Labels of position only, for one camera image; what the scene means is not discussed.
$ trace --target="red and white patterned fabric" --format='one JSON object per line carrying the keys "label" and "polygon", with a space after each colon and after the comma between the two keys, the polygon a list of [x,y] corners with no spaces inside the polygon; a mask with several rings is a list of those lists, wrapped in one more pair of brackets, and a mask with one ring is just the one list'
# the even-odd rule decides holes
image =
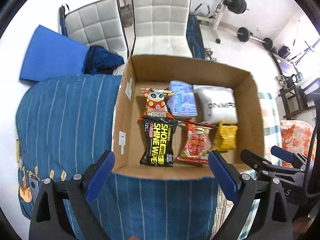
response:
{"label": "red and white patterned fabric", "polygon": [[[308,151],[313,133],[313,128],[305,121],[299,120],[282,120],[280,121],[282,148],[284,150],[300,153],[305,157],[308,157]],[[315,140],[311,160],[315,160],[316,155]],[[282,166],[292,167],[290,163],[282,161]]]}

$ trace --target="cardboard box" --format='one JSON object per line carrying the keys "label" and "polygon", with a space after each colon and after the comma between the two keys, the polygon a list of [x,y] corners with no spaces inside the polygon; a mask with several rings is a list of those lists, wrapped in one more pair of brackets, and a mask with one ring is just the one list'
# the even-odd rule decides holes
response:
{"label": "cardboard box", "polygon": [[[201,179],[213,177],[208,165],[190,166],[174,163],[173,167],[140,165],[146,149],[143,121],[146,99],[140,88],[165,89],[171,80],[189,84],[232,88],[238,115],[236,150],[223,153],[228,163],[240,172],[250,169],[240,161],[240,152],[249,149],[263,156],[263,121],[257,87],[249,72],[228,65],[183,57],[136,55],[129,58],[116,103],[113,125],[113,152],[116,163],[113,172],[143,179]],[[197,102],[198,117],[202,109]],[[173,135],[172,149],[177,157],[185,143],[185,127],[178,125]]]}

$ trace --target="yellow snack package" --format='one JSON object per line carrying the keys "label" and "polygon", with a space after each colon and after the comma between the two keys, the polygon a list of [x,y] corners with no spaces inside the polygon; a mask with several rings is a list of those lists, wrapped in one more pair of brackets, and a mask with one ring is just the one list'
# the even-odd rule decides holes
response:
{"label": "yellow snack package", "polygon": [[236,148],[236,133],[238,127],[235,125],[223,125],[219,123],[218,130],[214,136],[213,147],[210,151],[226,152]]}

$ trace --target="red snack package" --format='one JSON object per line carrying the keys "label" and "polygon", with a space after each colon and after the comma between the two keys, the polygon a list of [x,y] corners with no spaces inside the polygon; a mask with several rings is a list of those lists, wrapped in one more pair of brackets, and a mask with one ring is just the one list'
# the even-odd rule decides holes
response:
{"label": "red snack package", "polygon": [[153,117],[164,117],[173,119],[172,115],[168,112],[167,105],[164,101],[166,97],[172,96],[174,93],[169,90],[141,88],[140,91],[146,97],[146,110],[139,120],[143,120],[144,115]]}
{"label": "red snack package", "polygon": [[178,161],[208,164],[209,132],[215,125],[183,121],[187,128],[186,143]]}

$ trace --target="metal screw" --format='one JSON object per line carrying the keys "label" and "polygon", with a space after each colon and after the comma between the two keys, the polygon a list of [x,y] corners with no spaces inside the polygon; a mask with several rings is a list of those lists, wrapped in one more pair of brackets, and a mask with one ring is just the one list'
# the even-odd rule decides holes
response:
{"label": "metal screw", "polygon": [[279,179],[277,179],[277,178],[273,178],[272,181],[273,181],[273,183],[276,183],[276,184],[280,183]]}
{"label": "metal screw", "polygon": [[79,180],[79,179],[81,179],[81,177],[82,177],[82,175],[79,174],[79,173],[73,175],[73,179],[74,179],[74,180]]}
{"label": "metal screw", "polygon": [[46,179],[43,181],[44,184],[49,184],[50,182],[51,182],[51,179],[50,179],[50,178],[46,178]]}
{"label": "metal screw", "polygon": [[250,175],[248,175],[248,174],[242,174],[241,175],[241,177],[242,177],[242,179],[244,179],[244,180],[249,180],[250,179]]}

